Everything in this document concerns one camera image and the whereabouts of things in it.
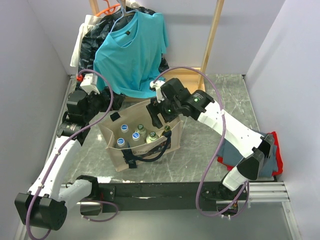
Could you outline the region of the green Perrier lemon bottle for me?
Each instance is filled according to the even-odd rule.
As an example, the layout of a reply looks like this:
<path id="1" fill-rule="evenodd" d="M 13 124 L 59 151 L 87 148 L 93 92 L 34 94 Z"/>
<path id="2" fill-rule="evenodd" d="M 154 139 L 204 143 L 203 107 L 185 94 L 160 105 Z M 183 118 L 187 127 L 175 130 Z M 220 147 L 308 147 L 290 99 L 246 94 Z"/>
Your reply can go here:
<path id="1" fill-rule="evenodd" d="M 171 130 L 171 127 L 170 127 L 169 125 L 165 125 L 162 133 L 163 133 L 163 134 L 164 134 L 164 133 L 167 133 L 167 132 L 170 131 L 170 130 Z"/>

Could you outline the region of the cream canvas tote bag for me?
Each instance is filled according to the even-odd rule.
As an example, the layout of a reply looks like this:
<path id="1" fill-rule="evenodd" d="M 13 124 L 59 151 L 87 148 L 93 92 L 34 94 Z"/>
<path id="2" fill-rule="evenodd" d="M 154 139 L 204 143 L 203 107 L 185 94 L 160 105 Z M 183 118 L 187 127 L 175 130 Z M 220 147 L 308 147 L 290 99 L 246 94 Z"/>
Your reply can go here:
<path id="1" fill-rule="evenodd" d="M 125 169 L 135 169 L 137 165 L 143 162 L 151 163 L 162 157 L 163 154 L 173 152 L 180 148 L 183 121 L 176 117 L 172 122 L 165 123 L 161 115 L 158 115 L 163 126 L 170 126 L 171 142 L 168 138 L 161 136 L 154 142 L 145 143 L 133 148 L 117 149 L 116 143 L 120 138 L 121 125 L 126 124 L 134 131 L 139 124 L 146 127 L 148 132 L 154 131 L 158 136 L 164 131 L 152 125 L 152 119 L 147 110 L 149 100 L 137 103 L 128 108 L 112 113 L 98 124 L 99 129 L 107 144 L 106 151 L 109 154 L 111 162 L 117 172 Z"/>

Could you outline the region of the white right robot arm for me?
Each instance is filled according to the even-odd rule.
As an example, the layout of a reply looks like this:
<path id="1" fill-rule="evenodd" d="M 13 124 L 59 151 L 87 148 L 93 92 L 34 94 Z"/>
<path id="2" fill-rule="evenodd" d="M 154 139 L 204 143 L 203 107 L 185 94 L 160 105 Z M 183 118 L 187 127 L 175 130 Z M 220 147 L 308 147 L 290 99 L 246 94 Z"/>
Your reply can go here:
<path id="1" fill-rule="evenodd" d="M 190 93 L 178 78 L 151 82 L 149 88 L 156 94 L 146 107 L 154 127 L 160 129 L 182 114 L 222 135 L 241 154 L 242 160 L 222 180 L 222 198 L 231 199 L 247 180 L 258 178 L 265 159 L 273 152 L 272 134 L 262 135 L 249 129 L 203 90 Z"/>

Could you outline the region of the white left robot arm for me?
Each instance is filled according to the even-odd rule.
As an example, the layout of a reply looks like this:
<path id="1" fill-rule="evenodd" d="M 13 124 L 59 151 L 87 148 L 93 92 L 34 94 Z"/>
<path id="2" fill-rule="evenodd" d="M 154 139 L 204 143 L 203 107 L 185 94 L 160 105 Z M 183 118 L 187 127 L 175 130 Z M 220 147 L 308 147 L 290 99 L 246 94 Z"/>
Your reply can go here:
<path id="1" fill-rule="evenodd" d="M 67 96 L 66 111 L 49 158 L 27 193 L 19 193 L 14 200 L 24 225 L 57 231 L 65 222 L 68 210 L 79 201 L 101 199 L 98 179 L 94 176 L 81 175 L 69 188 L 60 189 L 74 155 L 91 129 L 90 121 L 98 113 L 119 110 L 124 99 L 122 94 L 110 93 L 108 87 L 90 94 L 76 89 Z"/>

